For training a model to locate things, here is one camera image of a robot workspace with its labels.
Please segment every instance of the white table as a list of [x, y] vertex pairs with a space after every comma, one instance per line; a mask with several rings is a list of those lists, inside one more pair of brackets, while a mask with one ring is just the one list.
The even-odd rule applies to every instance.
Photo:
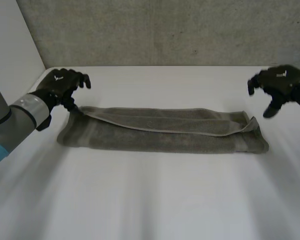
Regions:
[[261, 67], [75, 67], [90, 75], [79, 106], [246, 111], [262, 155], [65, 148], [68, 113], [0, 163], [0, 239], [300, 240], [300, 107], [265, 120], [270, 98], [248, 96]]

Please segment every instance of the robotic hand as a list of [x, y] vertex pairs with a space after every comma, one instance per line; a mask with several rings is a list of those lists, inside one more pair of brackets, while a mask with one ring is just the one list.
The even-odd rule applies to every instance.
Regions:
[[257, 88], [262, 88], [272, 96], [272, 101], [263, 114], [265, 118], [272, 118], [289, 101], [300, 105], [300, 70], [291, 65], [263, 70], [248, 81], [250, 96]]
[[55, 106], [63, 105], [68, 111], [78, 111], [72, 94], [84, 85], [91, 88], [88, 75], [63, 68], [49, 72], [36, 91], [22, 96], [10, 106], [0, 93], [0, 161], [35, 129], [47, 128]]
[[[49, 112], [52, 111], [53, 107], [60, 104], [70, 112], [78, 111], [78, 107], [74, 104], [72, 94], [77, 90], [78, 86], [83, 88], [84, 84], [88, 89], [91, 88], [91, 82], [87, 74], [82, 74], [72, 69], [54, 69], [40, 82], [36, 91], [31, 92], [30, 94], [42, 99], [48, 106]], [[49, 115], [36, 129], [42, 131], [50, 125], [50, 122], [51, 115]]]

